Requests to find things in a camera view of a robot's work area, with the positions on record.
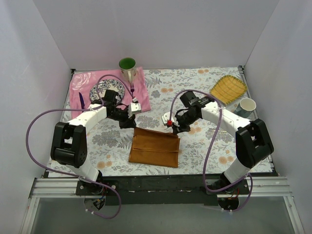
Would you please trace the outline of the orange cloth napkin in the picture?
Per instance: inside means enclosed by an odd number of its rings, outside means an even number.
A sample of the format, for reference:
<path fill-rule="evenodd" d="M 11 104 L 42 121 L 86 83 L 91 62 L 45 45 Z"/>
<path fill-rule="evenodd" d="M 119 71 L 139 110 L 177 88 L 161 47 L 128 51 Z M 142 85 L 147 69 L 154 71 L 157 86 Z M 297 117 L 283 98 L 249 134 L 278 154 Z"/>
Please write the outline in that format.
<path fill-rule="evenodd" d="M 136 127 L 129 154 L 129 162 L 164 167 L 178 167 L 180 138 Z"/>

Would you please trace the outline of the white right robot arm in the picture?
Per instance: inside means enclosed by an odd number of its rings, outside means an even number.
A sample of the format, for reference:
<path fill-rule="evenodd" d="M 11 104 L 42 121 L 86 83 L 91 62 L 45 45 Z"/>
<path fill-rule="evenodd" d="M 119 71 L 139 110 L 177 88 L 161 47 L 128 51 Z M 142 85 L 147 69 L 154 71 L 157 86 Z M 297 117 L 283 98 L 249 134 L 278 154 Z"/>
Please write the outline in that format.
<path fill-rule="evenodd" d="M 198 119 L 216 124 L 216 130 L 225 130 L 235 138 L 236 159 L 225 170 L 220 178 L 211 185 L 204 184 L 210 193 L 233 193 L 238 184 L 247 176 L 249 171 L 260 161 L 274 152 L 266 124 L 261 119 L 249 120 L 240 117 L 221 106 L 220 101 L 210 94 L 203 98 L 195 96 L 196 90 L 180 91 L 175 97 L 179 98 L 185 106 L 184 114 L 164 115 L 163 123 L 171 127 L 175 135 L 190 131 L 190 126 Z"/>

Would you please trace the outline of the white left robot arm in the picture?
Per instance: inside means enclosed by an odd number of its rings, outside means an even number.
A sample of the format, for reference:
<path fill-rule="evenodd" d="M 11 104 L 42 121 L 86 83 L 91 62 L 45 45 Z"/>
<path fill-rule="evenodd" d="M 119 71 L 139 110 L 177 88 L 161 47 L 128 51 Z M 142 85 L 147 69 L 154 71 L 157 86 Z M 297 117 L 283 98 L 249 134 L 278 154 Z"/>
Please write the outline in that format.
<path fill-rule="evenodd" d="M 67 176 L 80 179 L 82 185 L 93 195 L 104 191 L 102 173 L 88 158 L 87 133 L 99 122 L 108 118 L 119 122 L 121 129 L 135 128 L 135 114 L 141 112 L 141 105 L 136 97 L 124 109 L 118 108 L 118 93 L 107 90 L 104 97 L 91 102 L 88 109 L 68 122 L 55 125 L 51 147 L 51 159 L 70 169 Z"/>

